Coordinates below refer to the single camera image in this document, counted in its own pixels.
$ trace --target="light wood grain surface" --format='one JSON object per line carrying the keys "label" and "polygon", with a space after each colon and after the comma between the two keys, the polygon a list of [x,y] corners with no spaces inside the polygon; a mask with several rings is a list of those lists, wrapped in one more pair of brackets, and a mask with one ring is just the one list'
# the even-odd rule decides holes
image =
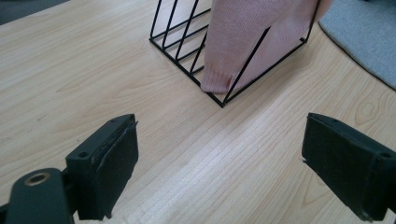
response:
{"label": "light wood grain surface", "polygon": [[20,176],[63,169],[103,123],[135,113],[139,162],[106,223],[360,223],[303,163],[305,117],[396,149],[396,92],[315,25],[221,109],[149,43],[156,5],[72,0],[0,26],[0,203]]}

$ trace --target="gray carpet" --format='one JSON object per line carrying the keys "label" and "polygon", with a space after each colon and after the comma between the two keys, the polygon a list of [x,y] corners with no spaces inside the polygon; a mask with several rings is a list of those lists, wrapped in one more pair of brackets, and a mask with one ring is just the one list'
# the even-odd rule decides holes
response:
{"label": "gray carpet", "polygon": [[319,24],[350,57],[396,90],[396,0],[333,0]]}
{"label": "gray carpet", "polygon": [[68,0],[0,0],[0,25],[55,7]]}

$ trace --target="screw hole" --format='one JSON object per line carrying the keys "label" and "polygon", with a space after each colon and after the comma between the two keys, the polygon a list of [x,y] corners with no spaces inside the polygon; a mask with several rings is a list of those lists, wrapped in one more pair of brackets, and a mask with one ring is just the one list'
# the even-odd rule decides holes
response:
{"label": "screw hole", "polygon": [[80,152],[80,153],[78,154],[78,156],[79,156],[80,158],[86,158],[88,155],[89,155],[88,152]]}
{"label": "screw hole", "polygon": [[49,178],[50,178],[49,173],[39,173],[36,175],[29,176],[29,178],[27,178],[24,183],[27,186],[35,186],[46,182],[46,180],[48,180]]}

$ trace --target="pink sweater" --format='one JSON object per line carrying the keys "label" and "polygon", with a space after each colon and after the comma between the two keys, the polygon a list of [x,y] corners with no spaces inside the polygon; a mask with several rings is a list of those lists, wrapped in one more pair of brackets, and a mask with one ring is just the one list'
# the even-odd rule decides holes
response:
{"label": "pink sweater", "polygon": [[[331,0],[322,0],[317,19]],[[203,91],[227,92],[271,26],[236,88],[242,88],[296,47],[309,29],[315,0],[213,0],[205,46]]]}

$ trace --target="black wire rack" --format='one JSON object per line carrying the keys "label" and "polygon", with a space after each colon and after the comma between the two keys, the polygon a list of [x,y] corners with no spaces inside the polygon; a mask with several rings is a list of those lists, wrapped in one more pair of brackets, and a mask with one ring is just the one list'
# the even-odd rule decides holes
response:
{"label": "black wire rack", "polygon": [[[315,18],[318,14],[318,8],[320,6],[320,1],[317,1],[317,5],[315,8],[315,12],[313,14],[312,20],[309,25],[309,30],[305,37],[300,38],[300,44],[289,51],[285,56],[279,59],[276,63],[270,66],[267,70],[265,70],[258,77],[251,80],[247,85],[243,88],[236,90],[235,86],[238,83],[241,76],[244,74],[246,68],[248,67],[251,59],[259,48],[260,44],[266,37],[268,31],[271,27],[266,28],[259,41],[255,45],[255,48],[247,57],[247,60],[239,72],[238,77],[233,82],[233,85],[225,94],[214,94],[212,92],[206,92],[206,94],[212,98],[219,106],[224,107],[228,103],[231,102],[236,96],[250,87],[253,83],[271,71],[274,67],[280,64],[283,60],[288,58],[294,51],[299,49],[301,46],[307,43],[309,36],[311,35],[312,27],[315,22]],[[195,0],[192,5],[192,10],[190,16],[182,17],[181,21],[175,22],[175,12],[177,11],[177,0],[174,0],[174,3],[171,7],[169,18],[165,16],[165,21],[161,18],[159,20],[159,14],[162,10],[162,0],[159,0],[155,16],[154,22],[152,23],[151,32],[149,41],[160,50],[173,64],[175,64],[187,77],[189,77],[198,87],[201,86],[200,78],[198,78],[199,74],[204,70],[203,51],[205,50],[205,41],[206,41],[206,32],[209,27],[210,20],[210,12],[211,8],[201,10],[196,13],[199,0]],[[154,30],[156,29],[157,23],[165,22],[165,27],[158,32],[158,34],[154,34]],[[187,51],[183,50],[184,46],[189,45]]]}

